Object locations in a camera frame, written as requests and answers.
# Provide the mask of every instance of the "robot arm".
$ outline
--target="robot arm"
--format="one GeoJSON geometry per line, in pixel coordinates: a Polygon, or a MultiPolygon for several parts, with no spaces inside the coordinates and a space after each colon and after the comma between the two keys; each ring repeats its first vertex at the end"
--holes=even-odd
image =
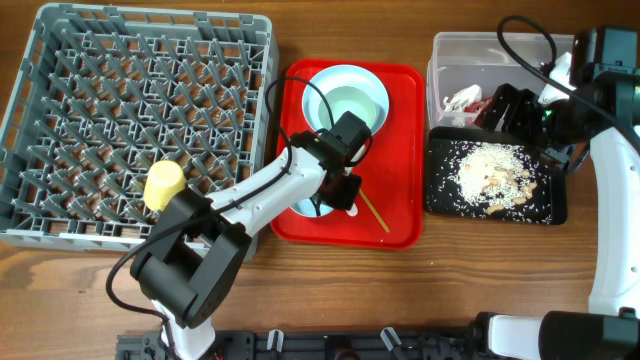
{"type": "MultiPolygon", "coordinates": [[[[571,74],[576,92],[640,135],[637,42],[637,33],[610,27],[579,34],[570,72],[552,72],[551,78],[569,83],[571,74]]],[[[471,326],[482,334],[484,351],[528,360],[639,358],[640,154],[599,115],[568,96],[542,107],[531,91],[508,84],[496,94],[493,99],[498,100],[483,109],[476,124],[527,141],[556,168],[569,168],[572,143],[591,139],[598,183],[598,258],[590,314],[479,316],[471,326]]]]}
{"type": "MultiPolygon", "coordinates": [[[[152,167],[145,199],[166,207],[149,235],[154,242],[136,256],[131,275],[156,309],[169,318],[180,358],[200,358],[213,343],[210,317],[231,289],[252,237],[263,226],[310,197],[335,209],[351,208],[362,179],[350,173],[350,166],[370,136],[367,125],[346,112],[330,130],[294,134],[291,147],[271,164],[207,198],[184,189],[184,179],[166,167],[162,171],[152,167]],[[268,191],[256,193],[280,175],[268,191]],[[158,201],[160,194],[167,199],[158,201]],[[199,218],[206,221],[164,235],[175,225],[199,218]],[[185,234],[200,236],[211,245],[204,258],[184,243],[185,234]]],[[[170,343],[166,332],[162,337],[165,344],[170,343]]]]}

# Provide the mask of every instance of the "white bowl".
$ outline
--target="white bowl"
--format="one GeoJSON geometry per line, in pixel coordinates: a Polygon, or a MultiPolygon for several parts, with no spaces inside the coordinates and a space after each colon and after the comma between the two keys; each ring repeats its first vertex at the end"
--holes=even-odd
{"type": "MultiPolygon", "coordinates": [[[[345,111],[362,119],[375,134],[389,114],[389,94],[369,70],[354,65],[336,65],[317,73],[311,83],[325,95],[334,121],[345,111]]],[[[302,112],[313,130],[329,128],[328,113],[322,98],[310,86],[302,94],[302,112]]]]}

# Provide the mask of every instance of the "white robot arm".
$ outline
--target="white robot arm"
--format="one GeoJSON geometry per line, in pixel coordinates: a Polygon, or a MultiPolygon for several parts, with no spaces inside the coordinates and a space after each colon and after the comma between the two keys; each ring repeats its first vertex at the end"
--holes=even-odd
{"type": "MultiPolygon", "coordinates": [[[[578,86],[577,92],[592,97],[601,108],[613,110],[616,120],[626,122],[629,129],[635,125],[630,130],[635,132],[631,135],[636,135],[635,141],[640,135],[637,41],[637,33],[611,27],[579,34],[573,59],[565,55],[564,64],[550,74],[562,85],[578,86]]],[[[629,350],[635,352],[631,356],[640,356],[640,154],[617,129],[603,128],[604,119],[568,101],[564,92],[548,84],[543,94],[547,95],[541,96],[540,104],[560,114],[553,119],[543,117],[546,134],[555,131],[550,136],[560,134],[563,140],[591,138],[598,186],[598,257],[589,314],[491,316],[485,321],[486,345],[493,354],[526,360],[614,359],[629,350]],[[558,102],[547,101],[551,97],[558,102]]]]}
{"type": "MultiPolygon", "coordinates": [[[[640,127],[635,128],[640,134],[640,127]]],[[[598,262],[589,313],[640,315],[640,156],[615,129],[591,140],[598,182],[598,262]]],[[[496,315],[489,321],[489,349],[502,356],[541,359],[543,318],[496,315]]]]}
{"type": "Polygon", "coordinates": [[[154,164],[145,201],[148,206],[162,204],[163,213],[150,234],[154,243],[137,255],[131,274],[154,307],[168,317],[171,339],[169,331],[163,331],[162,338],[165,344],[174,343],[177,356],[198,359],[213,344],[210,316],[227,295],[260,229],[291,205],[312,197],[338,210],[352,207],[362,180],[350,170],[370,136],[367,125],[346,112],[330,130],[294,134],[271,164],[206,199],[184,189],[184,179],[175,176],[181,174],[179,166],[173,172],[167,171],[167,164],[154,164]],[[168,230],[194,218],[204,220],[181,231],[168,230]],[[211,244],[204,258],[182,243],[183,231],[211,244]]]}

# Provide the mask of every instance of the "yellow object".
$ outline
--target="yellow object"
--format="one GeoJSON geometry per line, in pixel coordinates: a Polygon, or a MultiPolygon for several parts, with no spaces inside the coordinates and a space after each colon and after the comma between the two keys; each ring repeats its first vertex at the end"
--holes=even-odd
{"type": "Polygon", "coordinates": [[[144,203],[150,210],[164,210],[171,198],[187,184],[182,168],[175,161],[162,160],[151,166],[144,186],[144,203]]]}
{"type": "Polygon", "coordinates": [[[388,234],[391,230],[389,230],[387,223],[384,222],[384,219],[382,219],[382,216],[378,214],[378,211],[376,211],[376,208],[373,207],[373,204],[371,203],[371,201],[369,201],[369,198],[367,197],[367,195],[364,194],[364,191],[362,191],[362,189],[360,189],[360,196],[362,196],[362,200],[364,200],[364,202],[367,203],[367,206],[369,207],[369,210],[371,210],[371,212],[373,213],[373,216],[375,216],[376,219],[378,219],[380,226],[382,226],[384,231],[388,234]]]}

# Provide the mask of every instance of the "red tray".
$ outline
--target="red tray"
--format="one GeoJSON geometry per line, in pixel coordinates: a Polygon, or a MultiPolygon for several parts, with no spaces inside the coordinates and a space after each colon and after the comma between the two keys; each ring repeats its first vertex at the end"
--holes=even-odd
{"type": "MultiPolygon", "coordinates": [[[[360,196],[358,215],[333,211],[321,218],[305,218],[287,209],[271,222],[280,237],[291,241],[406,249],[422,232],[422,167],[424,141],[425,85],[422,76],[404,65],[302,59],[287,76],[311,80],[321,70],[352,64],[374,73],[389,93],[389,114],[375,134],[367,157],[354,169],[362,177],[362,190],[389,226],[385,233],[360,196]]],[[[282,102],[281,125],[288,135],[311,130],[302,113],[305,84],[287,81],[282,102]]],[[[284,141],[278,139],[278,151],[284,141]]]]}

